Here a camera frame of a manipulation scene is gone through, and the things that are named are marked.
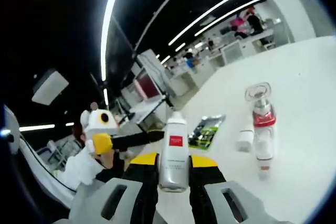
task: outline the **white pillar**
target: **white pillar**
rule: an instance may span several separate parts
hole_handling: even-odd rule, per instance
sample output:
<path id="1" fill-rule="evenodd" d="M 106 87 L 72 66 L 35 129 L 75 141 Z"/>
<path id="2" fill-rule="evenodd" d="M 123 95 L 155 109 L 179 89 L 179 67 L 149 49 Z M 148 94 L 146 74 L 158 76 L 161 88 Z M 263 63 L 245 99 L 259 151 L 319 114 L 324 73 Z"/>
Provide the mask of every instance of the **white pillar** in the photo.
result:
<path id="1" fill-rule="evenodd" d="M 267 0 L 280 13 L 291 42 L 315 38 L 313 25 L 300 0 Z"/>

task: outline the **computer monitor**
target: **computer monitor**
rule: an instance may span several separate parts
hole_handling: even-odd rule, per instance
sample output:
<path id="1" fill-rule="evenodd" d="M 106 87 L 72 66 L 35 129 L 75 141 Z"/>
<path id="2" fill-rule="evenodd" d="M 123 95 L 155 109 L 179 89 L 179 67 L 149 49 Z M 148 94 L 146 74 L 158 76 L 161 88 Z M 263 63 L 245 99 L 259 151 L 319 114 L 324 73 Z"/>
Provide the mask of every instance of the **computer monitor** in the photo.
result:
<path id="1" fill-rule="evenodd" d="M 160 95 L 152 78 L 144 68 L 137 76 L 135 76 L 133 83 L 135 85 L 136 91 L 144 100 L 148 100 Z"/>

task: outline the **white table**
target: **white table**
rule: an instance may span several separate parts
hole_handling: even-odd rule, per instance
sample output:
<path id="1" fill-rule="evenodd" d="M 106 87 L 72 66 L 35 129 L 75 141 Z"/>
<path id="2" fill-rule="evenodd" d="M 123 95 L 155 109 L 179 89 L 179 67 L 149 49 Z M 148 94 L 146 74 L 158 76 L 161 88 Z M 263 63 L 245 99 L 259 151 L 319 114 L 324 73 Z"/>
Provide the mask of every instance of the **white table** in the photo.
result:
<path id="1" fill-rule="evenodd" d="M 235 180 L 259 197 L 274 218 L 303 223 L 336 173 L 335 69 L 334 37 L 285 45 L 220 68 L 182 113 L 189 132 L 203 115 L 226 114 L 226 120 L 208 151 L 190 148 L 191 153 L 217 161 L 226 180 Z M 268 180 L 259 179 L 255 157 L 235 149 L 249 114 L 245 89 L 264 81 L 272 87 L 279 146 Z M 148 145 L 142 153 L 160 152 L 161 144 Z M 156 209 L 168 224 L 194 222 L 189 193 L 159 190 Z"/>

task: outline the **red label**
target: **red label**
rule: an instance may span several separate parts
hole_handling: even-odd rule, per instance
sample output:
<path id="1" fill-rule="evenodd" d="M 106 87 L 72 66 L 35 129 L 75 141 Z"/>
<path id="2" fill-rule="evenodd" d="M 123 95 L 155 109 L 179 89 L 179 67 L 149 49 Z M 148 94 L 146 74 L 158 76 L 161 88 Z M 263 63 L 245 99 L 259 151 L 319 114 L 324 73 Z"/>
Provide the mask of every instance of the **red label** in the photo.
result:
<path id="1" fill-rule="evenodd" d="M 169 146 L 183 146 L 183 138 L 181 136 L 170 136 Z"/>

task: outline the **ceiling light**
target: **ceiling light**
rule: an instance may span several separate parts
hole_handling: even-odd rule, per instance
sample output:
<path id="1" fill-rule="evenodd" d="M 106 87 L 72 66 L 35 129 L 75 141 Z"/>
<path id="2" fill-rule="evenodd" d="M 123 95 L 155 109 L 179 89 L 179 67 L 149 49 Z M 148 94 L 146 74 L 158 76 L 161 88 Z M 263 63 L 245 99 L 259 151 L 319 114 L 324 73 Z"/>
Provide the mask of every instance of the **ceiling light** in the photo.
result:
<path id="1" fill-rule="evenodd" d="M 178 38 L 180 38 L 186 31 L 188 31 L 192 26 L 194 26 L 197 22 L 199 22 L 202 18 L 204 18 L 206 15 L 223 5 L 225 2 L 228 2 L 229 0 L 222 0 L 218 4 L 211 7 L 209 10 L 207 10 L 205 13 L 203 13 L 200 17 L 195 19 L 193 22 L 191 22 L 186 28 L 184 28 L 178 35 L 176 35 L 175 38 L 173 38 L 169 43 L 168 46 L 170 46 L 172 43 L 174 43 Z"/>
<path id="2" fill-rule="evenodd" d="M 112 15 L 113 6 L 116 0 L 107 0 L 107 5 L 104 14 L 103 28 L 101 32 L 101 46 L 100 46 L 100 68 L 101 68 L 101 80 L 106 80 L 106 45 L 107 35 L 109 31 L 110 19 Z"/>
<path id="3" fill-rule="evenodd" d="M 164 58 L 164 60 L 161 61 L 161 64 L 164 64 L 166 61 L 168 61 L 169 58 L 170 58 L 170 55 L 168 55 L 166 58 Z"/>
<path id="4" fill-rule="evenodd" d="M 106 106 L 108 106 L 109 105 L 109 99 L 107 97 L 107 89 L 104 89 L 103 92 L 104 92 L 105 104 L 106 104 Z"/>
<path id="5" fill-rule="evenodd" d="M 184 46 L 185 46 L 185 43 L 182 43 L 178 48 L 175 49 L 175 52 L 179 51 Z"/>
<path id="6" fill-rule="evenodd" d="M 10 132 L 11 132 L 11 130 L 9 130 L 9 129 L 2 129 L 0 131 L 0 136 L 1 137 L 6 137 Z"/>
<path id="7" fill-rule="evenodd" d="M 195 45 L 195 48 L 197 49 L 197 48 L 201 47 L 202 45 L 203 45 L 203 42 L 197 43 L 197 44 Z"/>
<path id="8" fill-rule="evenodd" d="M 54 127 L 55 127 L 54 124 L 46 124 L 46 125 L 36 125 L 36 126 L 19 127 L 19 130 L 20 130 L 20 132 L 24 132 L 24 131 L 35 131 L 35 130 L 52 129 Z"/>
<path id="9" fill-rule="evenodd" d="M 204 27 L 203 29 L 199 30 L 197 33 L 195 33 L 194 36 L 195 36 L 195 37 L 198 36 L 199 34 L 201 34 L 202 32 L 204 32 L 204 31 L 207 30 L 208 28 L 212 27 L 213 25 L 217 24 L 219 21 L 223 20 L 224 18 L 226 18 L 226 17 L 230 16 L 231 14 L 235 13 L 236 11 L 238 11 L 238 10 L 240 10 L 240 9 L 243 9 L 243 8 L 245 8 L 245 7 L 247 7 L 247 6 L 251 5 L 251 4 L 253 4 L 253 3 L 255 3 L 255 2 L 258 2 L 258 1 L 260 1 L 260 0 L 252 0 L 252 1 L 250 1 L 250 2 L 248 2 L 248 3 L 246 3 L 246 4 L 244 4 L 244 5 L 242 5 L 242 6 L 240 6 L 240 7 L 237 7 L 236 9 L 233 9 L 232 11 L 230 11 L 230 12 L 228 12 L 227 14 L 223 15 L 222 17 L 220 17 L 220 18 L 216 19 L 215 21 L 211 22 L 209 25 L 207 25 L 207 26 Z"/>

